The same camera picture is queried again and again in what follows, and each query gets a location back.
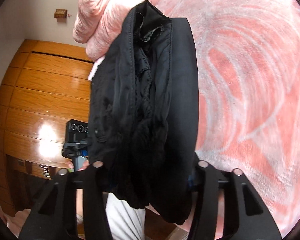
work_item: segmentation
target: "black garment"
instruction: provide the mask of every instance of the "black garment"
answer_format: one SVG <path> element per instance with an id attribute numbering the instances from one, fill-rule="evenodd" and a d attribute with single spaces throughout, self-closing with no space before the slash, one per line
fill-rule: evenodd
<path id="1" fill-rule="evenodd" d="M 187 19 L 170 19 L 148 1 L 137 5 L 91 84 L 89 162 L 104 162 L 103 190 L 182 224 L 191 209 L 198 101 Z"/>

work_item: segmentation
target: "pink patterned bedding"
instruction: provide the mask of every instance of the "pink patterned bedding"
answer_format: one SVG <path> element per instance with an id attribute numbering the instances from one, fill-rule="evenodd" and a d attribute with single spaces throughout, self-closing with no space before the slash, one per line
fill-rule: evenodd
<path id="1" fill-rule="evenodd" d="M 285 236 L 300 218 L 300 6 L 150 1 L 191 25 L 199 68 L 197 154 L 218 169 L 242 169 Z"/>

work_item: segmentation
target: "metal rivet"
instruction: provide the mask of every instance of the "metal rivet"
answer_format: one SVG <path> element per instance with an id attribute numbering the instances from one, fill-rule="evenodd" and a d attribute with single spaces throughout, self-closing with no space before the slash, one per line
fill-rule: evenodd
<path id="1" fill-rule="evenodd" d="M 59 175 L 63 176 L 66 175 L 68 173 L 67 169 L 61 169 L 60 171 L 58 171 Z"/>
<path id="2" fill-rule="evenodd" d="M 207 163 L 206 161 L 199 161 L 198 165 L 202 168 L 206 168 L 209 166 L 209 163 Z"/>
<path id="3" fill-rule="evenodd" d="M 94 162 L 92 165 L 93 165 L 93 167 L 95 167 L 95 168 L 100 168 L 100 167 L 103 166 L 103 162 L 101 162 L 101 161 L 96 161 L 96 162 Z"/>
<path id="4" fill-rule="evenodd" d="M 241 176 L 243 174 L 243 171 L 237 168 L 233 170 L 233 173 L 237 176 Z"/>

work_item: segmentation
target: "white fabric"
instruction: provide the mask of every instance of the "white fabric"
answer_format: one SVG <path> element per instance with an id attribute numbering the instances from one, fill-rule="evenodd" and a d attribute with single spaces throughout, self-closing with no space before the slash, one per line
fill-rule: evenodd
<path id="1" fill-rule="evenodd" d="M 145 240 L 145 209 L 134 209 L 109 193 L 106 214 L 114 240 Z"/>
<path id="2" fill-rule="evenodd" d="M 94 75 L 96 74 L 98 66 L 103 62 L 104 59 L 105 59 L 105 56 L 102 56 L 102 57 L 98 58 L 97 61 L 93 64 L 93 67 L 88 76 L 89 81 L 92 81 Z"/>

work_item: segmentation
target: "person's hand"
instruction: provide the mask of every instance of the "person's hand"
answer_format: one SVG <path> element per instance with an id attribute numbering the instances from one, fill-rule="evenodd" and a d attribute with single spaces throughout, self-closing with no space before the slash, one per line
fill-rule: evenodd
<path id="1" fill-rule="evenodd" d="M 74 166 L 73 166 L 72 161 L 68 161 L 68 162 L 67 162 L 67 165 L 68 165 L 68 168 L 69 168 L 69 169 L 74 169 Z M 89 165 L 90 165 L 90 164 L 89 164 L 89 161 L 88 161 L 88 160 L 84 161 L 82 167 L 81 167 L 80 169 L 78 169 L 78 171 L 83 171 L 83 170 L 85 170 Z"/>

